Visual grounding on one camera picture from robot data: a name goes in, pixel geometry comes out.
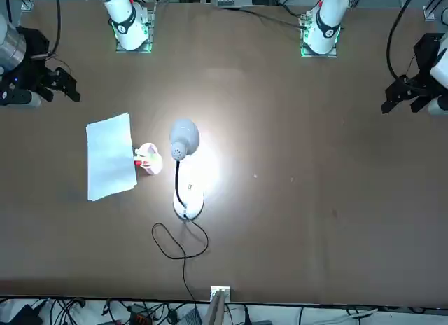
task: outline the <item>lamp base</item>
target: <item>lamp base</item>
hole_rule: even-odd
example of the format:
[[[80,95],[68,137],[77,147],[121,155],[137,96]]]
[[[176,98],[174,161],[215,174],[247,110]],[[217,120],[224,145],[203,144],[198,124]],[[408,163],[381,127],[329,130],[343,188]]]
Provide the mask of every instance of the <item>lamp base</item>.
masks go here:
[[[185,186],[179,186],[179,196],[183,203],[187,206],[185,208],[179,200],[177,200],[176,192],[173,195],[174,211],[179,218],[183,220],[194,220],[201,213],[204,206],[204,192],[188,184]]]

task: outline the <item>table surface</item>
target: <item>table surface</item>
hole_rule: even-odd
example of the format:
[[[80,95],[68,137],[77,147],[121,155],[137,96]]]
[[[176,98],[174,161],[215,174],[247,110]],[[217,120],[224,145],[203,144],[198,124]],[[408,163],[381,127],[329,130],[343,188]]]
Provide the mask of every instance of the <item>table surface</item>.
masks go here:
[[[294,22],[281,8],[259,11]],[[63,3],[58,53],[81,103],[57,93],[36,111],[0,111],[3,293],[189,299],[182,261],[151,237],[162,222],[189,254],[203,247],[172,209],[169,129],[185,117],[201,133],[187,166],[205,188],[197,222],[210,237],[187,263],[196,299],[223,285],[246,302],[448,305],[448,121],[409,104],[380,111],[396,15],[349,11],[329,60],[301,58],[291,27],[165,5],[153,53],[127,55],[115,53],[98,2]],[[22,21],[55,38],[54,3]],[[427,29],[421,11],[405,14],[397,72]],[[133,144],[155,143],[164,169],[88,202],[85,126],[124,112]]]

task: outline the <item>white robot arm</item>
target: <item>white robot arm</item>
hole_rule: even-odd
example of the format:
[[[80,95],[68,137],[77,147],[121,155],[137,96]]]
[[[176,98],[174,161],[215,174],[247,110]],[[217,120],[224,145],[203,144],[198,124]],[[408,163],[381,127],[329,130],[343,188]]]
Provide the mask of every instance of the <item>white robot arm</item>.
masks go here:
[[[312,24],[305,44],[319,55],[329,53],[335,45],[342,18],[350,0],[323,0],[312,10]]]
[[[448,89],[448,32],[444,34],[440,40],[440,47],[435,58],[433,68],[429,74]],[[447,115],[448,114],[448,91],[440,96],[434,97],[428,105],[428,111],[431,115]]]
[[[135,50],[148,40],[144,31],[148,17],[145,7],[130,0],[102,1],[111,17],[115,37],[125,50]]]

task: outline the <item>electrical outlet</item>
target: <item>electrical outlet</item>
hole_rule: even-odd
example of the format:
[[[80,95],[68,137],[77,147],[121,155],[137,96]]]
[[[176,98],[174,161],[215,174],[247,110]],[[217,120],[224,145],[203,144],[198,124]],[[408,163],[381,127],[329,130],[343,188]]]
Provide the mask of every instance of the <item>electrical outlet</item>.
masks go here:
[[[218,291],[224,291],[225,303],[230,303],[230,286],[210,286],[210,301]]]

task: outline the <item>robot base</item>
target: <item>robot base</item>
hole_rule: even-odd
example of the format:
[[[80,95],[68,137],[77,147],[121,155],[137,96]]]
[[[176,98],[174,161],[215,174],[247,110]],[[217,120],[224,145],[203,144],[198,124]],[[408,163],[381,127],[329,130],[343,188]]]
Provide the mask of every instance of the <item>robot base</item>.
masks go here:
[[[135,50],[125,50],[118,41],[116,41],[116,52],[117,53],[141,53],[147,54],[151,53],[153,50],[153,37],[154,37],[154,21],[155,21],[155,7],[153,8],[144,7],[148,12],[147,20],[144,20],[145,25],[143,26],[143,32],[148,36],[148,40],[145,40],[138,48]]]
[[[192,184],[185,186],[179,186],[179,196],[181,197],[183,203],[187,206],[185,208],[177,200],[177,195],[173,195],[173,206],[174,211],[182,220],[194,220],[201,213],[204,206],[204,192],[196,188]]]
[[[307,11],[306,14],[299,15],[299,18],[298,18],[299,25],[305,26],[307,28],[307,29],[300,29],[300,56],[302,56],[302,57],[337,57],[336,44],[339,39],[340,31],[337,33],[335,46],[329,53],[327,53],[325,55],[321,55],[321,54],[317,54],[317,53],[313,52],[311,50],[311,48],[309,48],[309,46],[305,42],[306,38],[308,38],[309,28],[312,25],[312,18],[313,18],[312,11]]]

